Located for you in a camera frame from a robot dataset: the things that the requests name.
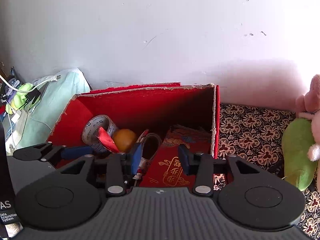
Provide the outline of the red cardboard box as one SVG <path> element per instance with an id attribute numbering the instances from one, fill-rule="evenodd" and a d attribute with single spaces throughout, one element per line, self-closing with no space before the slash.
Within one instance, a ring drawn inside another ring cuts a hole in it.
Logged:
<path id="1" fill-rule="evenodd" d="M 183 126 L 212 135 L 207 154 L 217 155 L 219 88 L 216 85 L 183 86 L 179 83 L 133 85 L 75 95 L 60 115 L 48 141 L 55 146 L 88 146 L 82 131 L 90 119 L 107 115 L 119 129 L 135 132 L 137 140 L 148 129 L 162 143 L 172 126 Z M 106 184 L 107 158 L 100 153 L 90 165 L 88 178 Z"/>

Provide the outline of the pink plush toy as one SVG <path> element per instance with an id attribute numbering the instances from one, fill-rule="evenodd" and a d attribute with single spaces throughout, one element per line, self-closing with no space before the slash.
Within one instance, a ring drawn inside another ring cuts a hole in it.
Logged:
<path id="1" fill-rule="evenodd" d="M 317 74 L 311 80 L 309 91 L 296 99 L 297 116 L 311 121 L 311 132 L 315 141 L 308 151 L 308 158 L 311 161 L 319 160 L 319 91 L 319 74 Z"/>

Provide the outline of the black smartphone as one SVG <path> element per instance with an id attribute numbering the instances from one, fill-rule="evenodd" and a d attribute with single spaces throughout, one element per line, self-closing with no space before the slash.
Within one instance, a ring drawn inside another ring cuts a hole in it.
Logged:
<path id="1" fill-rule="evenodd" d="M 29 112 L 32 112 L 35 109 L 35 107 L 40 103 L 48 85 L 49 85 L 49 83 L 47 82 L 42 87 L 38 88 L 39 92 L 37 93 L 35 98 L 33 98 L 33 100 L 31 101 L 29 109 L 28 109 Z"/>

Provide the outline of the orange calabash gourd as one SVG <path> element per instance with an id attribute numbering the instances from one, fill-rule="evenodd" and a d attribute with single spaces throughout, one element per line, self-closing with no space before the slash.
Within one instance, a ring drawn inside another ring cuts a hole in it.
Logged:
<path id="1" fill-rule="evenodd" d="M 114 134 L 112 139 L 120 152 L 129 152 L 136 143 L 137 136 L 130 129 L 119 129 Z"/>

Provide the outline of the red gift box gold print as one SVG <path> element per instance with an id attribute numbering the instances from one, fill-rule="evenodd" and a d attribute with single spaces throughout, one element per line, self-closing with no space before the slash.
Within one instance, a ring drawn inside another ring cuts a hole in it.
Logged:
<path id="1" fill-rule="evenodd" d="M 211 149 L 212 135 L 208 132 L 197 131 L 180 125 L 172 126 L 161 146 L 158 148 L 139 184 L 140 187 L 187 187 L 192 189 L 195 176 L 187 176 L 178 157 L 180 144 L 190 152 L 208 153 Z"/>

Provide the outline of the patterned floral bedsheet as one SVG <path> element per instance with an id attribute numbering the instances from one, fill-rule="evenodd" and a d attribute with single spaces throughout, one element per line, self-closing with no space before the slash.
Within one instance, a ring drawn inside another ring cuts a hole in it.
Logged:
<path id="1" fill-rule="evenodd" d="M 296 115 L 290 111 L 220 104 L 218 158 L 237 154 L 275 174 L 284 177 L 281 138 Z M 316 176 L 303 192 L 306 206 L 298 227 L 313 239 L 319 239 L 319 192 Z"/>

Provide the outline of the white power strip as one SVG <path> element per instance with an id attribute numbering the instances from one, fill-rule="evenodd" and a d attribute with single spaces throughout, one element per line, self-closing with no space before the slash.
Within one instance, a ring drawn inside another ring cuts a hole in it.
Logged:
<path id="1" fill-rule="evenodd" d="M 10 136 L 6 142 L 6 149 L 9 155 L 13 155 L 23 137 L 27 117 L 28 113 L 25 110 L 17 110 L 13 117 L 9 119 Z"/>

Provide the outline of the green plush toy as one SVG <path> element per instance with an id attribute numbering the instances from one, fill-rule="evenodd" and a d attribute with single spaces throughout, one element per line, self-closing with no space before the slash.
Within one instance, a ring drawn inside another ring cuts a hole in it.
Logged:
<path id="1" fill-rule="evenodd" d="M 300 191 L 310 186 L 316 172 L 317 163 L 308 158 L 309 148 L 314 144 L 311 122 L 303 118 L 293 120 L 281 139 L 285 180 Z"/>

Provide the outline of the red paper packet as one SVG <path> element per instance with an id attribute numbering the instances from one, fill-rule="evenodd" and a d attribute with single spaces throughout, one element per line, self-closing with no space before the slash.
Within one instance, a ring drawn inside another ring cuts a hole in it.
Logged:
<path id="1" fill-rule="evenodd" d="M 119 149 L 117 148 L 114 140 L 111 136 L 104 130 L 103 127 L 99 127 L 98 129 L 98 139 L 100 143 L 110 152 L 119 153 Z"/>

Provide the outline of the green plastic toy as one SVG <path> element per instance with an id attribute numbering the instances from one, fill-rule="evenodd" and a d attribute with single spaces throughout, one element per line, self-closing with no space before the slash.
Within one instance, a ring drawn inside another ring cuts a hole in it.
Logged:
<path id="1" fill-rule="evenodd" d="M 12 95 L 7 97 L 7 103 L 5 106 L 5 111 L 9 115 L 13 115 L 13 113 L 17 110 L 22 110 L 24 107 L 28 104 L 26 102 L 25 95 L 29 92 L 32 92 L 32 89 L 35 86 L 32 83 L 24 83 L 20 86 L 18 86 L 18 90 L 21 90 L 21 92 L 17 92 L 15 90 L 12 90 Z"/>

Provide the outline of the black power adapter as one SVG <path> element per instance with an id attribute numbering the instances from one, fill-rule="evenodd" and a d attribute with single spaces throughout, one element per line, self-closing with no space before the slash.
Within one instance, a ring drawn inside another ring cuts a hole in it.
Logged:
<path id="1" fill-rule="evenodd" d="M 39 100 L 40 96 L 41 96 L 41 92 L 36 88 L 32 92 L 29 92 L 25 95 L 26 102 L 36 103 L 37 100 Z"/>

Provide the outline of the light green pillow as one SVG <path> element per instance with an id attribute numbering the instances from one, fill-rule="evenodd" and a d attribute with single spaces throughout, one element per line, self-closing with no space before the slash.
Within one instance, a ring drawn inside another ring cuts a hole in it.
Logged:
<path id="1" fill-rule="evenodd" d="M 3 126 L 8 155 L 16 149 L 46 142 L 71 98 L 90 91 L 84 74 L 78 68 L 62 70 L 57 76 L 59 80 L 46 83 L 47 87 L 35 106 L 28 104 L 20 110 L 21 116 L 17 121 L 22 122 L 23 131 L 16 131 L 13 116 L 5 117 Z"/>

